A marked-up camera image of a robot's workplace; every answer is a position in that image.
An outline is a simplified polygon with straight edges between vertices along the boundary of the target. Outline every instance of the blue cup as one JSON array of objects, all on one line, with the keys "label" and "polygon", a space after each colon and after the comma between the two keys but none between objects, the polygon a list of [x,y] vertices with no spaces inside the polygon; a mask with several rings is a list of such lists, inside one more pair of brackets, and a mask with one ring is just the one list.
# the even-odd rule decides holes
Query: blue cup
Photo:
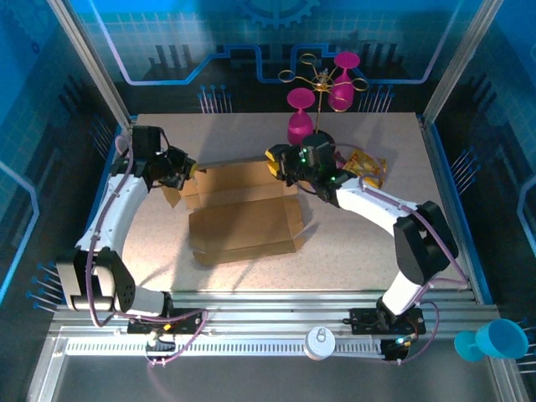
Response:
[{"label": "blue cup", "polygon": [[522,358],[528,351],[528,338],[518,324],[499,318],[479,328],[476,333],[458,333],[454,347],[462,358],[470,362],[477,362],[485,355],[491,358]]}]

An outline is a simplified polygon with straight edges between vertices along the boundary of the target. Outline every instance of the speckled work surface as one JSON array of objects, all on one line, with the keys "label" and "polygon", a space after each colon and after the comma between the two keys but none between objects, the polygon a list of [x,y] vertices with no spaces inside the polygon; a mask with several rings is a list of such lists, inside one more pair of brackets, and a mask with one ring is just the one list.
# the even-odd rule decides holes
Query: speckled work surface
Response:
[{"label": "speckled work surface", "polygon": [[[286,142],[290,114],[140,115],[201,163],[262,155]],[[411,113],[329,113],[321,127],[337,142],[351,142],[387,159],[383,190],[418,203],[441,205],[418,121]],[[137,284],[155,290],[378,290],[398,268],[393,238],[366,219],[318,198],[299,196],[307,242],[295,254],[207,268],[188,247],[188,211],[152,190],[138,209],[123,250]],[[453,269],[444,277],[456,278]]]}]

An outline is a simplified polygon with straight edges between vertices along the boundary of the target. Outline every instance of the open cardboard box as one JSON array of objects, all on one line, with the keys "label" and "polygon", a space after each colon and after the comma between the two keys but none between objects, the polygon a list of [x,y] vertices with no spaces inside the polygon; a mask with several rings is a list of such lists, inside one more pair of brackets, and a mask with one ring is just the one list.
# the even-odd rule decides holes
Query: open cardboard box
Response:
[{"label": "open cardboard box", "polygon": [[305,244],[296,187],[277,181],[266,162],[241,162],[198,171],[183,190],[162,188],[174,207],[183,198],[189,242],[203,265],[293,253]]}]

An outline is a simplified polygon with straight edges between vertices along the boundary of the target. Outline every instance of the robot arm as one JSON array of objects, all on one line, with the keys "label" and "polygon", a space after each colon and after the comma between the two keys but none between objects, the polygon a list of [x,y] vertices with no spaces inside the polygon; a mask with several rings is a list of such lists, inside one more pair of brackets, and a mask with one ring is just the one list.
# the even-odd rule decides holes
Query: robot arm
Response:
[{"label": "robot arm", "polygon": [[333,151],[331,137],[320,131],[306,137],[301,146],[276,145],[266,156],[272,174],[287,185],[308,182],[323,201],[362,215],[394,237],[400,272],[377,302],[378,319],[388,328],[413,307],[426,283],[450,264],[413,213],[426,218],[455,258],[456,243],[437,204],[418,205],[369,187],[352,173],[338,169]]},{"label": "robot arm", "polygon": [[[136,315],[162,315],[165,294],[136,286],[121,260],[123,245],[136,211],[147,197],[154,182],[182,189],[192,177],[197,163],[188,154],[168,145],[160,147],[163,131],[159,127],[135,126],[132,129],[134,161],[127,171],[128,159],[119,157],[111,168],[104,197],[90,228],[76,247],[57,262],[59,278],[69,308],[88,310],[85,286],[85,265],[92,240],[98,235],[93,253],[92,288],[97,311],[128,312]],[[115,197],[106,218],[101,215],[108,200]]]}]

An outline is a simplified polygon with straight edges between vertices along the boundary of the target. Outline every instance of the pink wine glass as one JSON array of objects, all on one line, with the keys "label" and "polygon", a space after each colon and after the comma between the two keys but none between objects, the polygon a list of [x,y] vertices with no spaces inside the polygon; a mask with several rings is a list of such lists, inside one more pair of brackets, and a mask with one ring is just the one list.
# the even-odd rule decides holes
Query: pink wine glass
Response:
[{"label": "pink wine glass", "polygon": [[339,75],[330,89],[327,103],[335,111],[346,111],[353,104],[353,84],[348,76],[348,70],[355,69],[361,59],[355,53],[342,52],[335,56],[333,60],[337,67],[343,69],[343,73]]},{"label": "pink wine glass", "polygon": [[286,96],[286,101],[292,107],[298,109],[288,121],[288,142],[292,145],[300,145],[303,138],[310,136],[314,130],[311,117],[304,111],[315,103],[315,94],[307,88],[296,88]]}]

